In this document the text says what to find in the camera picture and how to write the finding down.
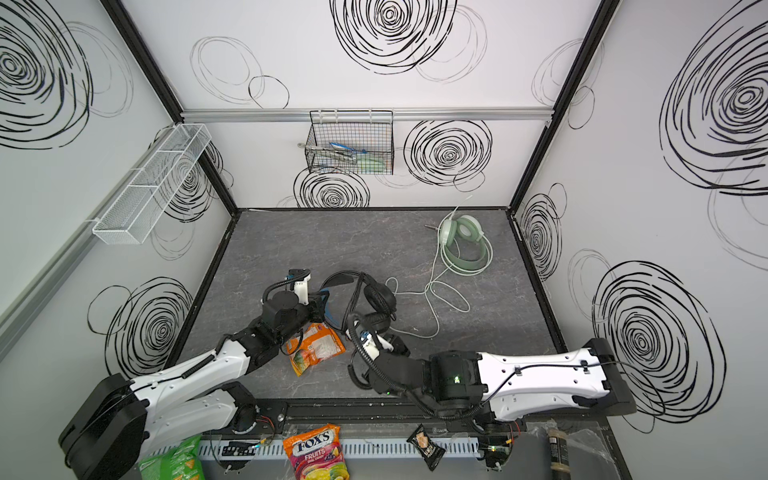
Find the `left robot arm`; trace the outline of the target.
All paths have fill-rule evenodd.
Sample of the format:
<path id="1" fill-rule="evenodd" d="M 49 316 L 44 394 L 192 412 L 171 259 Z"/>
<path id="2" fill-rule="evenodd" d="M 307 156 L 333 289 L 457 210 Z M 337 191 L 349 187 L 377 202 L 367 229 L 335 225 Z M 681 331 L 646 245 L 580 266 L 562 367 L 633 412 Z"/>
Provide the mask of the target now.
<path id="1" fill-rule="evenodd" d="M 328 298 L 326 290 L 309 291 L 306 279 L 277 282 L 265 290 L 261 314 L 212 350 L 133 379 L 102 379 L 59 436 L 66 467 L 79 479 L 118 479 L 162 446 L 227 427 L 255 404 L 239 378 L 277 357 L 306 325 L 323 322 Z"/>

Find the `mint green headphones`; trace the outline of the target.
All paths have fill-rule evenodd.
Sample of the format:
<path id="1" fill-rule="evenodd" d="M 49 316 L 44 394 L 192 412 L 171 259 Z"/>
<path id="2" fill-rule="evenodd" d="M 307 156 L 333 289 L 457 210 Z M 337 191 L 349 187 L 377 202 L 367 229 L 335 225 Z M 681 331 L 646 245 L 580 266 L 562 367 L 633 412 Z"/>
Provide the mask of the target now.
<path id="1" fill-rule="evenodd" d="M 476 276 L 492 263 L 494 250 L 477 218 L 448 214 L 438 226 L 438 254 L 445 267 L 460 276 Z M 463 244 L 478 249 L 476 258 L 464 257 Z"/>

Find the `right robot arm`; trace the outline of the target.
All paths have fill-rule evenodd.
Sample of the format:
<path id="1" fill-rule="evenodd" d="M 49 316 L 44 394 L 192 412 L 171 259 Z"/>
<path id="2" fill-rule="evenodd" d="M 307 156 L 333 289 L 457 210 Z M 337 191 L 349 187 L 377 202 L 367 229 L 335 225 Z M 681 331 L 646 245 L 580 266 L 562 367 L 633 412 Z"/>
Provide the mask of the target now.
<path id="1" fill-rule="evenodd" d="M 346 335 L 368 368 L 370 388 L 406 399 L 429 418 L 512 422 L 559 409 L 604 416 L 637 410 L 618 358 L 602 338 L 554 355 L 451 350 L 417 359 L 387 349 L 359 315 Z"/>

